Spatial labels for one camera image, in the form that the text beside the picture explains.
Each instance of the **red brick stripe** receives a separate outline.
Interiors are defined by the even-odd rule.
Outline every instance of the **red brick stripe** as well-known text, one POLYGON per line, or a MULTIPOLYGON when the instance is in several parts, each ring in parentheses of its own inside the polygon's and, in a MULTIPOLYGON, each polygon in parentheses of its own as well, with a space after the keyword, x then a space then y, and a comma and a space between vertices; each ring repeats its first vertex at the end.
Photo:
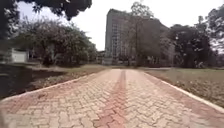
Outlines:
POLYGON ((126 78, 125 71, 121 72, 116 85, 105 102, 103 112, 99 113, 100 119, 94 120, 95 127, 124 128, 125 123, 125 103, 126 103, 126 78))

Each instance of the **tall building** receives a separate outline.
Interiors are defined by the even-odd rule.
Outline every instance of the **tall building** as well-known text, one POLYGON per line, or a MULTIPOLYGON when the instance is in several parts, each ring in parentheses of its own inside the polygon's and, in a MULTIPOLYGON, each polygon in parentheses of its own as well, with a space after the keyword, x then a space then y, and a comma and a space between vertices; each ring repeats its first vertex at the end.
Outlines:
MULTIPOLYGON (((126 43, 124 39, 124 30, 126 29, 126 27, 128 27, 127 24, 130 23, 130 19, 130 14, 126 12, 118 11, 115 9, 109 10, 106 22, 105 56, 103 61, 104 64, 117 64, 121 56, 128 56, 128 52, 135 51, 130 50, 130 47, 128 46, 129 44, 126 43)), ((160 40, 163 32, 169 31, 169 28, 162 25, 160 21, 156 19, 144 18, 142 23, 142 42, 145 42, 144 45, 149 50, 150 48, 151 50, 153 50, 153 47, 151 47, 153 43, 160 40)))
POLYGON ((127 55, 127 46, 122 40, 127 13, 110 9, 107 14, 105 63, 117 63, 119 56, 127 55))

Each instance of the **overcast sky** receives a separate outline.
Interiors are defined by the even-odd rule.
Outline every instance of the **overcast sky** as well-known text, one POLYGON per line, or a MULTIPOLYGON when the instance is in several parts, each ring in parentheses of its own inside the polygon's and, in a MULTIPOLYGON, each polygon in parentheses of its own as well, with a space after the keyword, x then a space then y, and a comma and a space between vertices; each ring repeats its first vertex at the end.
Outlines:
MULTIPOLYGON (((136 0, 92 0, 91 8, 81 12, 72 22, 87 32, 87 36, 92 38, 91 41, 96 44, 98 50, 104 50, 107 12, 111 8, 130 11, 134 1, 136 0)), ((156 18, 170 27, 173 24, 193 25, 198 22, 199 15, 206 16, 211 9, 224 4, 224 0, 144 0, 143 3, 150 7, 156 18)), ((20 3, 19 10, 21 17, 27 16, 30 20, 44 16, 67 22, 47 8, 35 14, 32 12, 32 5, 20 3)))

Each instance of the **dry grass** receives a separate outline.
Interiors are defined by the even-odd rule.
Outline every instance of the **dry grass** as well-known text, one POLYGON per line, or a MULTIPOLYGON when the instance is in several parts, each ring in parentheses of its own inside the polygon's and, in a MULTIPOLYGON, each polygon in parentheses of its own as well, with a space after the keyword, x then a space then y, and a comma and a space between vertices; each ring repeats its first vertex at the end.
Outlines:
POLYGON ((224 107, 224 70, 144 69, 144 71, 224 107))
POLYGON ((106 68, 100 65, 46 68, 36 64, 0 64, 0 98, 76 79, 106 68))

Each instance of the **paved path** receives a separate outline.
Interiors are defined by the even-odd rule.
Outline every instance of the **paved path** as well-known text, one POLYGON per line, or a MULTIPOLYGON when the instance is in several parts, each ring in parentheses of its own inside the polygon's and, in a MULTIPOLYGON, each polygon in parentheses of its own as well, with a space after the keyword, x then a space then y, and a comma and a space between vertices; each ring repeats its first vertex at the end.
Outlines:
POLYGON ((224 114, 137 70, 2 101, 8 128, 224 128, 224 114))

